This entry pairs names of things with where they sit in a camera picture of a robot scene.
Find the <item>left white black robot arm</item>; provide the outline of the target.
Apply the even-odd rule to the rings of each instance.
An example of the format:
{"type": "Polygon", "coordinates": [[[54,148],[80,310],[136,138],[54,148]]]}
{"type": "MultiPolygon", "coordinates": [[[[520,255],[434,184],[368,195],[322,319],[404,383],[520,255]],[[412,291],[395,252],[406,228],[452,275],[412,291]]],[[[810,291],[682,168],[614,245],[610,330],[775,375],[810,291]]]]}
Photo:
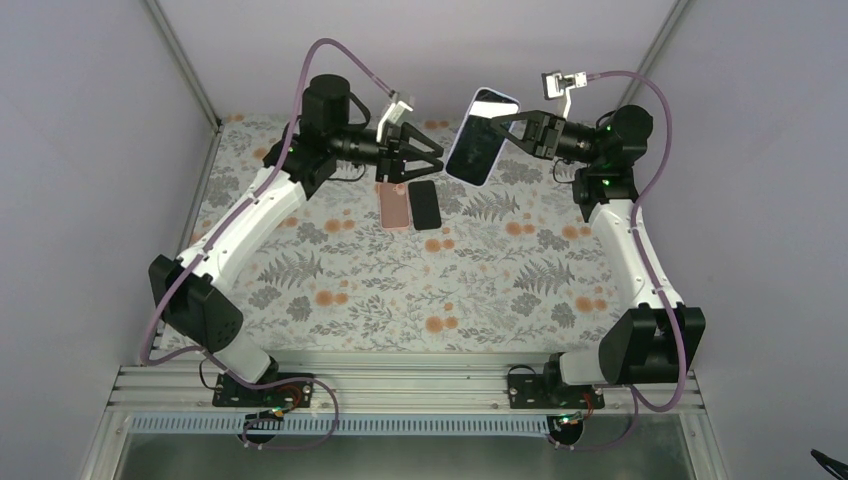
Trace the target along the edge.
{"type": "Polygon", "coordinates": [[[243,332],[243,315],[227,293],[249,258],[339,162],[371,166],[377,181],[391,184],[441,171],[442,147],[406,120],[413,109],[410,95],[391,91],[371,127],[369,110],[345,78],[322,74],[303,86],[292,121],[247,190],[180,255],[151,263],[152,323],[192,340],[193,350],[239,381],[249,402],[270,402],[278,391],[275,361],[243,332]]]}

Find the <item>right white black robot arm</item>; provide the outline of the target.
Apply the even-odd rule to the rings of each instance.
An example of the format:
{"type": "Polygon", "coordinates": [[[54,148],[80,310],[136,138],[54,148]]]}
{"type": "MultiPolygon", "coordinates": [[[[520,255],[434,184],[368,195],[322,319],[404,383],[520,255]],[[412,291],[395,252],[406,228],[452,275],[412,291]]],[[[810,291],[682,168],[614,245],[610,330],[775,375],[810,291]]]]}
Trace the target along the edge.
{"type": "Polygon", "coordinates": [[[564,352],[541,384],[544,399],[565,407],[580,386],[679,382],[689,373],[706,321],[685,304],[663,271],[637,202],[633,167],[647,151],[653,118],[626,105],[596,126],[543,111],[502,115],[492,129],[539,159],[580,163],[573,200],[600,240],[623,313],[598,346],[564,352]]]}

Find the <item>pink phone case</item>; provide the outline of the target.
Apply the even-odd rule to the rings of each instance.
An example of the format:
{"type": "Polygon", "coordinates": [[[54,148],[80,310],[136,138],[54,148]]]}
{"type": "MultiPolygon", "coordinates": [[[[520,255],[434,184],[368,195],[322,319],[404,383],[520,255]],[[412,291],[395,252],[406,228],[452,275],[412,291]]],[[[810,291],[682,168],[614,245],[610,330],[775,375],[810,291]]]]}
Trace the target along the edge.
{"type": "Polygon", "coordinates": [[[405,230],[411,224],[409,199],[404,184],[377,185],[380,225],[384,230],[405,230]]]}

